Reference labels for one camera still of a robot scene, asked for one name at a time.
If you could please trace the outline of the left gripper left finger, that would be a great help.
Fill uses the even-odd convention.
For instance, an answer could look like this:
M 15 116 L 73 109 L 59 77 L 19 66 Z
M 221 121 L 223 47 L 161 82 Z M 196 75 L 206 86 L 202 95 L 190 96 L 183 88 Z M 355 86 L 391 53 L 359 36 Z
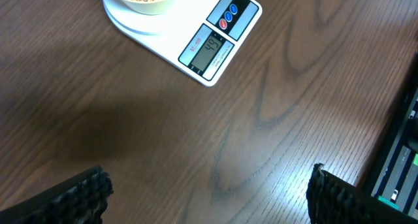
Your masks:
M 109 174 L 89 168 L 30 199 L 1 211 L 1 223 L 101 224 L 113 194 Z

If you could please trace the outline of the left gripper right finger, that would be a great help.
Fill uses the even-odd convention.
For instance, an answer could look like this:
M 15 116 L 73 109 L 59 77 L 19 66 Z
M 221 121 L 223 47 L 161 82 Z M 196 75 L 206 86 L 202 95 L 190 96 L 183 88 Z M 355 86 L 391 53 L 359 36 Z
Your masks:
M 417 224 L 417 220 L 363 193 L 326 170 L 313 166 L 306 192 L 315 224 Z

